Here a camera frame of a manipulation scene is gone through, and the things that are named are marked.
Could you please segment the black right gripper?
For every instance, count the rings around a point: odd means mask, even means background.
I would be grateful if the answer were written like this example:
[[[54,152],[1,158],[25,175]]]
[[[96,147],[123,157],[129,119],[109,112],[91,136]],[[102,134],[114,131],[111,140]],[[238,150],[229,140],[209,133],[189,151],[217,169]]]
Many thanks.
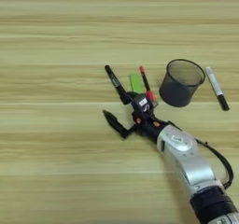
[[[137,104],[139,98],[140,93],[134,91],[127,92],[128,104]],[[141,114],[134,111],[132,113],[134,125],[127,130],[118,122],[118,119],[112,113],[106,110],[104,110],[103,113],[108,124],[123,138],[126,138],[132,133],[138,133],[147,137],[152,142],[156,142],[162,129],[169,125],[168,121],[157,119],[152,111],[147,111],[146,113]]]

